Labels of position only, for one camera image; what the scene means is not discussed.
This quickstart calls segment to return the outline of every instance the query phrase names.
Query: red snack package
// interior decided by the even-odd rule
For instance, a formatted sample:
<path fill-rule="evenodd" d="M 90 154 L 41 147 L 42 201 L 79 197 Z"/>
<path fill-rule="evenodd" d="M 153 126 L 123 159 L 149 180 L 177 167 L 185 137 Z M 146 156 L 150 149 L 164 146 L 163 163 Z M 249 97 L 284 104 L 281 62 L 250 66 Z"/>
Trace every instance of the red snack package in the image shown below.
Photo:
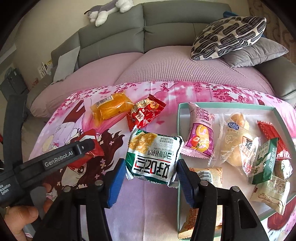
<path fill-rule="evenodd" d="M 286 145 L 284 144 L 282 138 L 274 128 L 273 124 L 271 122 L 266 122 L 262 120 L 257 121 L 257 124 L 260 130 L 263 132 L 263 134 L 267 138 L 267 140 L 275 137 L 279 138 L 277 151 L 276 151 L 276 160 L 291 159 L 290 153 L 288 152 Z"/>
<path fill-rule="evenodd" d="M 165 103 L 151 94 L 146 99 L 137 102 L 126 115 L 130 131 L 133 130 L 134 126 L 142 128 L 149 124 L 160 114 L 165 106 Z"/>
<path fill-rule="evenodd" d="M 98 143 L 98 141 L 96 140 L 96 131 L 94 129 L 86 131 L 81 136 L 73 138 L 70 141 L 70 143 L 73 143 L 75 141 L 83 141 L 88 138 L 93 139 L 94 144 L 95 144 L 94 149 L 92 151 L 87 152 L 84 157 L 76 160 L 75 162 L 70 163 L 68 165 L 68 167 L 79 168 L 84 163 L 86 163 L 87 161 L 89 161 L 90 159 L 92 159 L 95 156 L 104 156 L 104 151 L 103 151 L 102 147 L 100 146 L 100 144 Z"/>

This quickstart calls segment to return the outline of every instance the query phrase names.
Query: human hand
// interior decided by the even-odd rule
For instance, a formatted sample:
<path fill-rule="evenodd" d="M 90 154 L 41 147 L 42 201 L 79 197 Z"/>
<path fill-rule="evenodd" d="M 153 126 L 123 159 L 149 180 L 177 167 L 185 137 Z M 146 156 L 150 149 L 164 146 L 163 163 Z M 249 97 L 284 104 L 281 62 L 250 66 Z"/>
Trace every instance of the human hand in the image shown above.
<path fill-rule="evenodd" d="M 43 186 L 46 188 L 46 192 L 50 191 L 51 186 L 49 184 L 44 183 Z M 49 210 L 52 203 L 52 200 L 49 198 L 46 199 L 43 205 L 45 213 Z M 28 241 L 30 239 L 26 237 L 22 229 L 25 225 L 34 222 L 37 218 L 38 210 L 36 207 L 15 206 L 7 207 L 4 220 L 17 241 Z"/>

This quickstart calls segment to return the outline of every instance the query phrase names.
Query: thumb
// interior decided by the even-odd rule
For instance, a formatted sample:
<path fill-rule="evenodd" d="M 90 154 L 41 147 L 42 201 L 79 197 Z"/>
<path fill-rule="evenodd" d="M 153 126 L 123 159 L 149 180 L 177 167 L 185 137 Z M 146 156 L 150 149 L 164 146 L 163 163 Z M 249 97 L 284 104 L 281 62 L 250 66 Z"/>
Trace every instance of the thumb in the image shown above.
<path fill-rule="evenodd" d="M 26 240 L 22 229 L 34 222 L 38 217 L 38 210 L 31 206 L 15 206 L 7 209 L 4 220 L 17 240 Z"/>

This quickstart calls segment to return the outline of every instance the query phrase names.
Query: stuffed animal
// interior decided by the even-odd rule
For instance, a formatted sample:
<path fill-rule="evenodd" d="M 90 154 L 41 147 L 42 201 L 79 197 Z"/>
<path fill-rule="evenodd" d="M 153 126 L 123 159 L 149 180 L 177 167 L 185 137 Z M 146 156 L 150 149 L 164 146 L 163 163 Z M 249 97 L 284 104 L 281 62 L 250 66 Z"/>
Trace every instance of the stuffed animal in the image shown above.
<path fill-rule="evenodd" d="M 112 0 L 105 5 L 97 5 L 87 10 L 84 14 L 87 14 L 90 22 L 95 22 L 95 25 L 101 26 L 106 22 L 109 14 L 114 12 L 126 12 L 133 6 L 133 0 Z"/>

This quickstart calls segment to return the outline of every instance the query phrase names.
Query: cartoon girl face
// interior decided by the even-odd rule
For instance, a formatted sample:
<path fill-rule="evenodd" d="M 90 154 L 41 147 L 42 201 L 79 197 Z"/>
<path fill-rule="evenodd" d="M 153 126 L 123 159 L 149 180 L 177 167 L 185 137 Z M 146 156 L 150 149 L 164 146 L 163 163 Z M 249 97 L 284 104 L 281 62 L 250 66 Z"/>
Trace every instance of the cartoon girl face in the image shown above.
<path fill-rule="evenodd" d="M 64 186 L 75 186 L 79 179 L 85 174 L 86 172 L 86 166 L 87 164 L 83 164 L 79 168 L 72 168 L 72 167 L 67 167 L 62 180 L 61 180 L 61 185 Z"/>

